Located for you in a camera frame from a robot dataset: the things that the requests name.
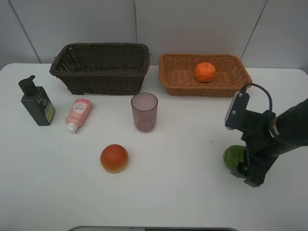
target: white tube cap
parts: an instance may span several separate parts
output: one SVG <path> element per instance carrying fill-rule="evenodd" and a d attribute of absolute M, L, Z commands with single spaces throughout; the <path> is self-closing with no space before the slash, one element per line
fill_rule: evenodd
<path fill-rule="evenodd" d="M 70 132 L 70 133 L 75 133 L 78 129 L 78 125 L 77 124 L 74 124 L 74 123 L 68 123 L 67 124 L 67 130 Z"/>

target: bottle label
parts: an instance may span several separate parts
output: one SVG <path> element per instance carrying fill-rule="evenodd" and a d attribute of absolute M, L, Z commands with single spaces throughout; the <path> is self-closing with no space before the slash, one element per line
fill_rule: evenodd
<path fill-rule="evenodd" d="M 55 110 L 44 89 L 42 89 L 42 92 L 37 99 L 37 103 L 44 112 L 47 121 L 50 123 L 54 116 Z"/>
<path fill-rule="evenodd" d="M 81 114 L 88 106 L 88 103 L 89 101 L 87 100 L 76 100 L 76 102 L 73 105 L 74 112 Z"/>

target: white table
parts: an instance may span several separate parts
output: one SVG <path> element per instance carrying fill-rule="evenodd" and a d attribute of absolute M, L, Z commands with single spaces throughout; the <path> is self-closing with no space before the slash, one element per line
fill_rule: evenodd
<path fill-rule="evenodd" d="M 133 125 L 131 96 L 83 96 L 93 110 L 76 134 L 66 130 L 73 101 L 49 64 L 11 64 L 0 72 L 0 230 L 67 231 L 78 226 L 204 227 L 239 231 L 308 229 L 308 148 L 281 155 L 264 184 L 251 188 L 231 175 L 222 155 L 244 144 L 224 127 L 230 98 L 169 96 L 151 66 L 142 91 L 159 100 L 156 128 Z M 308 97 L 300 70 L 247 69 L 273 97 L 277 114 Z M 39 127 L 20 103 L 18 81 L 36 75 L 56 114 Z M 248 109 L 268 99 L 250 88 Z M 130 157 L 119 174 L 100 164 L 109 144 Z"/>

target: transparent cup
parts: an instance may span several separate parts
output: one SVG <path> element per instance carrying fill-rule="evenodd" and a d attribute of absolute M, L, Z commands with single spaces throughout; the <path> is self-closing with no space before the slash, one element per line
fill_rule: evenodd
<path fill-rule="evenodd" d="M 151 93 L 142 92 L 131 99 L 135 127 L 149 132 L 156 125 L 158 99 Z"/>

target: light brown wicker basket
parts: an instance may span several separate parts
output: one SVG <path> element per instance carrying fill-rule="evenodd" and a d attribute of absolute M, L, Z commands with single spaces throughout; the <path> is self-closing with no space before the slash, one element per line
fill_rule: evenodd
<path fill-rule="evenodd" d="M 215 66 L 216 76 L 209 83 L 194 77 L 202 62 Z M 240 59 L 230 54 L 165 53 L 159 57 L 159 79 L 170 95 L 232 97 L 252 80 Z"/>

